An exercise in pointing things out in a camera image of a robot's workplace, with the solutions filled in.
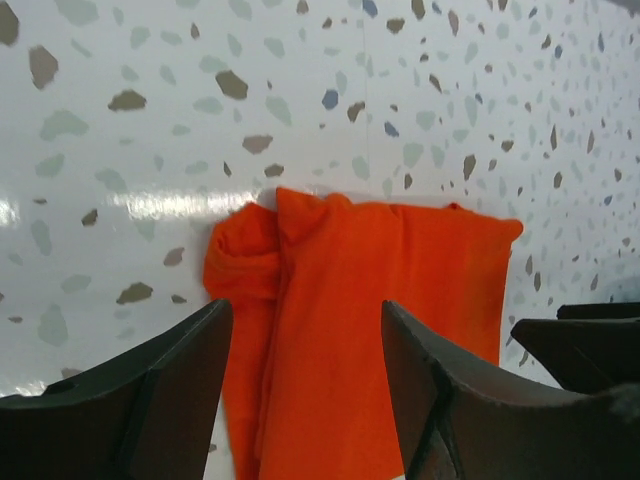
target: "wrinkled orange cloth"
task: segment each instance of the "wrinkled orange cloth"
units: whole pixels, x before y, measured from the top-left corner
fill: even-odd
[[[252,235],[252,212],[262,210],[247,207],[220,224],[205,264],[212,297],[227,296],[235,307],[223,394],[237,478],[401,475],[380,305],[399,302],[438,333],[497,364],[510,248],[522,225],[456,205],[354,205],[339,194],[322,200],[284,188],[277,191],[277,207],[273,230],[279,238],[263,249],[279,246],[280,254],[279,284],[277,275],[271,277],[277,306],[259,315],[269,332],[238,328],[256,320],[239,309],[242,302],[233,295],[249,301],[253,283],[243,285],[235,270],[226,278],[224,269],[212,267],[221,248],[215,239],[225,232],[228,239]],[[233,223],[239,216],[244,220]],[[238,224],[242,233],[230,232]],[[245,260],[255,253],[245,254],[240,246],[234,252]],[[229,292],[216,288],[224,282]],[[249,352],[253,345],[260,348]],[[247,350],[234,352],[239,348]],[[247,398],[259,398],[259,407]],[[238,427],[238,418],[252,408],[249,433]]]

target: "terrazzo surface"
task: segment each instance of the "terrazzo surface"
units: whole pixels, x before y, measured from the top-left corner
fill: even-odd
[[[640,298],[640,23],[598,0],[0,2],[0,396],[206,301],[211,225],[279,184],[526,224],[511,341]],[[206,478],[231,478],[224,421]]]

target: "black object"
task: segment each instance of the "black object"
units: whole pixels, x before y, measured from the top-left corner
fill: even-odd
[[[565,389],[640,383],[640,304],[566,305],[558,320],[520,320],[511,336]]]
[[[232,326],[218,300],[42,396],[0,399],[0,479],[200,480]]]
[[[481,360],[394,303],[382,313],[407,480],[640,478],[640,385],[555,389]]]

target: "towel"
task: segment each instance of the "towel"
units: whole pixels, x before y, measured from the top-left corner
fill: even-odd
[[[252,205],[219,224],[205,261],[211,296],[235,309],[223,396],[237,478],[401,475],[380,305],[397,301],[497,364],[510,248],[522,225],[457,205],[352,204],[284,188],[276,199],[276,213]],[[268,305],[252,291],[266,286],[253,278],[265,278],[264,255],[274,259]],[[242,259],[248,278],[235,264],[227,273],[224,256]]]

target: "blue speckle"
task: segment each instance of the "blue speckle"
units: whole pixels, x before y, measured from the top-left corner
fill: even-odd
[[[373,0],[362,0],[362,8],[371,18],[376,18],[378,15],[378,7]]]
[[[391,122],[384,122],[384,133],[390,137],[399,137],[400,133],[396,130],[396,127],[391,125]]]
[[[322,104],[327,110],[333,110],[338,105],[338,92],[327,90],[322,98]]]

